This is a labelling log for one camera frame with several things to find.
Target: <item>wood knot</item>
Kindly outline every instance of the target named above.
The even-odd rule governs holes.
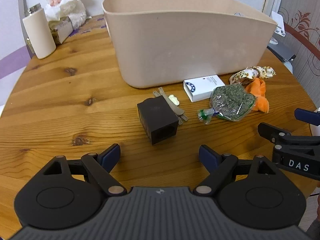
[[[20,152],[22,153],[27,153],[28,151],[30,151],[30,149],[20,149]]]
[[[89,98],[87,101],[84,102],[85,106],[92,106],[92,104],[96,101],[95,98]]]
[[[81,136],[77,136],[75,139],[72,140],[72,146],[79,146],[84,144],[91,144],[90,140],[83,138]]]
[[[67,67],[64,69],[64,71],[69,73],[70,76],[74,76],[77,73],[77,69],[73,67]]]
[[[38,68],[40,68],[40,67],[41,67],[41,65],[36,65],[36,66],[34,66],[34,67],[32,68],[32,70],[38,69]]]

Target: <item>plastic bag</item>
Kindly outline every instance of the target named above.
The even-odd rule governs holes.
[[[251,111],[255,101],[255,96],[248,94],[241,84],[232,84],[212,91],[210,107],[219,112],[217,117],[235,122]]]
[[[213,116],[220,114],[219,112],[216,112],[213,108],[201,109],[201,110],[198,110],[197,112],[198,112],[199,120],[201,122],[204,122],[204,124],[209,124]]]

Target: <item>black foam cube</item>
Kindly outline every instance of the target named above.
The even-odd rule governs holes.
[[[137,104],[140,122],[152,145],[177,133],[179,120],[163,96]]]

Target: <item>brown wooden trim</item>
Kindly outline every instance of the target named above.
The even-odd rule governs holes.
[[[320,60],[320,51],[310,41],[303,37],[301,33],[292,28],[287,23],[284,23],[284,29],[286,32],[290,33],[293,37],[300,41],[308,50],[310,50],[313,55],[315,55]]]

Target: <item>beige plastic bin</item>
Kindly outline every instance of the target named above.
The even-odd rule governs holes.
[[[137,88],[255,66],[276,28],[235,0],[104,0],[102,7],[122,77]]]

